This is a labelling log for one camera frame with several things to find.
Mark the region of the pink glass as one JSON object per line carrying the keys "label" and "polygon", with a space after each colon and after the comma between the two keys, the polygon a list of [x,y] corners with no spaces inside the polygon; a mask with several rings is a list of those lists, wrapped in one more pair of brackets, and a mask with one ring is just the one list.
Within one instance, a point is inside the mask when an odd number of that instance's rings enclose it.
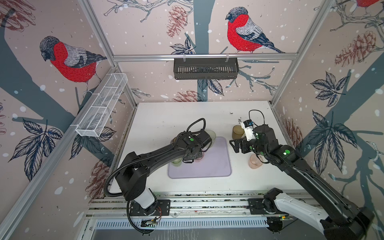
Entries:
{"label": "pink glass", "polygon": [[251,169],[257,169],[263,165],[263,162],[258,158],[256,154],[253,154],[251,155],[248,164]]}
{"label": "pink glass", "polygon": [[195,159],[194,162],[196,162],[196,163],[200,162],[200,161],[203,159],[203,157],[204,157],[204,156],[202,156],[201,158],[197,158],[197,159]]}

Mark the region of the amber textured glass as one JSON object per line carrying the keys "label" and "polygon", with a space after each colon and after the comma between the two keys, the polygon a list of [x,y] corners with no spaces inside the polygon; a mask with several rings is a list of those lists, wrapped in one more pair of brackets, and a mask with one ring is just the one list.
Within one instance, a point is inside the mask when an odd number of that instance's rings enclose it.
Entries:
{"label": "amber textured glass", "polygon": [[233,127],[233,130],[232,130],[232,139],[233,140],[241,139],[244,136],[244,134],[245,134],[245,131],[241,125],[236,125]]}

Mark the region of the smooth green glass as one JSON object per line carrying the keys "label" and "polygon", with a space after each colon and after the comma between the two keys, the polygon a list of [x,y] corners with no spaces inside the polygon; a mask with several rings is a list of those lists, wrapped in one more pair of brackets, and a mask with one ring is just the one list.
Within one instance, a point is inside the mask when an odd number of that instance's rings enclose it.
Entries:
{"label": "smooth green glass", "polygon": [[182,162],[183,162],[183,159],[179,158],[179,159],[176,159],[176,160],[172,161],[171,163],[172,163],[173,166],[179,167],[179,166],[181,166]]}

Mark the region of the tall pale green textured glass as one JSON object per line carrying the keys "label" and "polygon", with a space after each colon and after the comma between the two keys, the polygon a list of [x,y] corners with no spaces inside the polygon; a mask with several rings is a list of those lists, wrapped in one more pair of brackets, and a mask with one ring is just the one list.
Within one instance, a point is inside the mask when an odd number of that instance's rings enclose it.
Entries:
{"label": "tall pale green textured glass", "polygon": [[211,147],[214,145],[214,143],[215,143],[215,140],[216,140],[216,133],[214,132],[214,131],[212,131],[212,130],[206,130],[206,132],[210,135],[210,137],[211,137]]}

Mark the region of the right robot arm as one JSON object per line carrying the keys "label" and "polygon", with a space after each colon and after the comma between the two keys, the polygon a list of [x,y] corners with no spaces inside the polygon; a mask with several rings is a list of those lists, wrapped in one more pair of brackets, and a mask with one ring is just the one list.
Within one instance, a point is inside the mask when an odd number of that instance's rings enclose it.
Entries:
{"label": "right robot arm", "polygon": [[321,206],[316,208],[273,188],[264,194],[266,212],[284,212],[309,224],[328,240],[361,240],[367,237],[374,214],[359,208],[332,188],[295,149],[279,144],[268,125],[246,128],[245,137],[231,140],[235,153],[254,153],[299,183]]}

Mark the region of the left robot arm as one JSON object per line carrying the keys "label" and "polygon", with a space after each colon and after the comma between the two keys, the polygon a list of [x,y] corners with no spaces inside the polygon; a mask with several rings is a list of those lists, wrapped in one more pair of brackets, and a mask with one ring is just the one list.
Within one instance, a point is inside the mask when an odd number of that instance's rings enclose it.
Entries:
{"label": "left robot arm", "polygon": [[212,145],[211,136],[204,130],[199,133],[182,132],[169,145],[156,151],[136,155],[128,154],[115,180],[127,202],[134,201],[149,214],[155,211],[157,199],[146,186],[147,178],[168,163],[182,159],[194,162]]}

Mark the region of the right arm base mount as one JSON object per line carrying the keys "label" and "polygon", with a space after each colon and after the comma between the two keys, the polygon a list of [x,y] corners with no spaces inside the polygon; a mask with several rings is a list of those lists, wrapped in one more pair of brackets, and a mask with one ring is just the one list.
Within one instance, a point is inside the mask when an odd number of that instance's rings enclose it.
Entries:
{"label": "right arm base mount", "polygon": [[287,213],[281,212],[275,204],[277,196],[282,193],[282,190],[272,188],[262,198],[248,199],[246,208],[251,211],[251,215],[287,215]]}

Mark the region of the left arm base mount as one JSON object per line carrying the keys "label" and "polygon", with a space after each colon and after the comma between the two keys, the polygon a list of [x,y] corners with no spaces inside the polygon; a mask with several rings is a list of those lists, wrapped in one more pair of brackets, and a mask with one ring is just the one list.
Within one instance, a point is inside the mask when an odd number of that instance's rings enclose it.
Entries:
{"label": "left arm base mount", "polygon": [[169,216],[170,209],[170,200],[155,200],[148,209],[144,209],[139,203],[131,201],[128,207],[129,215],[131,217]]}

